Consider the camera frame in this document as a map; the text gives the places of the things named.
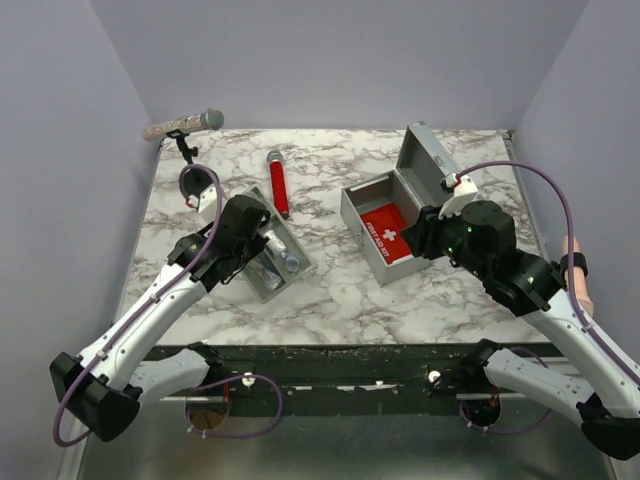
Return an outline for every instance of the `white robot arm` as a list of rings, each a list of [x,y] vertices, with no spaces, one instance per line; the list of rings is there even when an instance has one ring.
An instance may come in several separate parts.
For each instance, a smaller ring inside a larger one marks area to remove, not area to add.
[[[54,426],[57,443],[74,443],[59,438],[65,408],[109,441],[129,426],[141,404],[202,383],[209,365],[193,350],[151,365],[140,363],[186,310],[218,283],[229,282],[264,249],[268,239],[258,230],[269,217],[259,201],[232,197],[213,236],[208,225],[180,239],[151,287],[118,322],[78,355],[56,357],[50,372],[60,402]]]
[[[583,309],[574,307],[577,302],[571,301],[557,264],[516,248],[511,216],[493,202],[473,201],[477,189],[468,175],[449,175],[442,185],[452,197],[442,207],[423,208],[416,224],[402,232],[413,255],[448,256],[454,267],[478,277],[496,302],[544,334],[582,378],[546,369],[490,341],[480,342],[461,371],[475,377],[476,384],[482,377],[561,413],[612,457],[636,455],[638,364]]]

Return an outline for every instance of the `gray wall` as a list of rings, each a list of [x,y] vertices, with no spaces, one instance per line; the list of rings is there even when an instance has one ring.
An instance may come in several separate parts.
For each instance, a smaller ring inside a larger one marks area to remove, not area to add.
[[[3,1],[0,58],[0,478],[51,479],[48,366],[116,312],[156,147],[87,1]]]
[[[515,136],[520,160],[561,184],[589,261],[595,317],[640,360],[640,2],[591,0]],[[525,174],[556,258],[565,235],[549,188]]]
[[[154,121],[513,128],[586,0],[92,0]]]

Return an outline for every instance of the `red object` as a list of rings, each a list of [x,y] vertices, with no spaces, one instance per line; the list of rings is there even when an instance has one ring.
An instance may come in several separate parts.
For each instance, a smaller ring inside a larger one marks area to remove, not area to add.
[[[407,227],[407,222],[395,204],[376,208],[360,215],[360,218],[387,265],[411,255],[409,245],[400,236],[400,230]]]
[[[284,168],[282,162],[273,160],[269,163],[271,172],[271,189],[273,190],[273,204],[283,218],[289,218],[289,200],[287,187],[284,184]]]

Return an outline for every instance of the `open box lid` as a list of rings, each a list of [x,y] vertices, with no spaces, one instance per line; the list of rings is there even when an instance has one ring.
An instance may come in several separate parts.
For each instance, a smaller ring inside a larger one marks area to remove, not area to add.
[[[417,122],[407,127],[396,170],[423,206],[439,206],[450,197],[440,181],[460,168],[429,127]]]

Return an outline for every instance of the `silver microphone head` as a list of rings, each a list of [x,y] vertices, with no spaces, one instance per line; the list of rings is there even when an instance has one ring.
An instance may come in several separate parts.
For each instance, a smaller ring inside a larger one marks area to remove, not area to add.
[[[210,108],[202,115],[200,115],[200,122],[202,122],[202,128],[207,130],[220,130],[224,125],[224,115],[220,110]]]

